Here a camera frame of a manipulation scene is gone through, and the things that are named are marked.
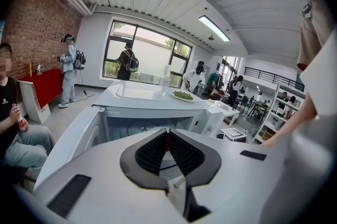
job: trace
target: ceiling light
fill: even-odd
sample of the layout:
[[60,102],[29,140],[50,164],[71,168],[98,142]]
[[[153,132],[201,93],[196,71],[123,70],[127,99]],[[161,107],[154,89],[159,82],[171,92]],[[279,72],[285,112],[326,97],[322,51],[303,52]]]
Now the ceiling light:
[[221,31],[221,29],[213,23],[207,16],[201,16],[199,21],[207,25],[215,34],[217,34],[223,41],[230,41],[230,39]]

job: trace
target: snack on plate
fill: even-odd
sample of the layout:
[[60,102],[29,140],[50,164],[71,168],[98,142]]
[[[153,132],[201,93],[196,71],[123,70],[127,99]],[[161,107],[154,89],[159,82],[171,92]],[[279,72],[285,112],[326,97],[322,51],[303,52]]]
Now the snack on plate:
[[182,91],[174,91],[173,94],[181,99],[193,100],[193,97],[190,94],[182,92]]

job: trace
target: red brick wall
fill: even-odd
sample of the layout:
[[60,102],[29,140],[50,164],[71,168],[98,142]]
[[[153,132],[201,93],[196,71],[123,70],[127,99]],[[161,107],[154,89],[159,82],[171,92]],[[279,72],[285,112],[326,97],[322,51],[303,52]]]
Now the red brick wall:
[[65,34],[77,36],[81,14],[66,0],[12,0],[5,16],[2,42],[13,49],[11,77],[26,76],[26,64],[60,68],[56,57],[66,52]]

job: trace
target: backpack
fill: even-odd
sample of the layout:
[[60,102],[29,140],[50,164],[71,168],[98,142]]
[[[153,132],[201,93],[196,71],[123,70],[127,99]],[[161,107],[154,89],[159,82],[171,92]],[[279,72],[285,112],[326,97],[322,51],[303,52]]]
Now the backpack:
[[131,73],[137,72],[139,68],[139,61],[135,57],[135,54],[132,53],[132,55],[130,55],[127,50],[125,50],[124,53],[128,56],[128,62],[125,64],[126,71],[130,71]]
[[74,69],[76,70],[82,70],[85,67],[85,62],[86,62],[86,56],[82,52],[80,52],[77,48],[76,45],[74,44],[75,49],[76,49],[76,57],[75,57],[75,62],[74,62]]

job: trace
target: black railing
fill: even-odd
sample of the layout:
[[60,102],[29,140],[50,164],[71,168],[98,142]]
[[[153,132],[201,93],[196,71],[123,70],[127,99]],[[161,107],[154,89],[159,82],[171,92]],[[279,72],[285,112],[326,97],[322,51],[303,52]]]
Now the black railing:
[[251,67],[245,67],[244,75],[262,79],[262,80],[265,80],[271,83],[281,82],[283,84],[294,87],[302,92],[304,91],[304,84],[298,83],[296,81],[290,80],[288,78],[285,78],[285,77],[282,77],[282,76],[279,76],[279,75],[276,75],[274,73],[270,73],[267,71],[252,69]]

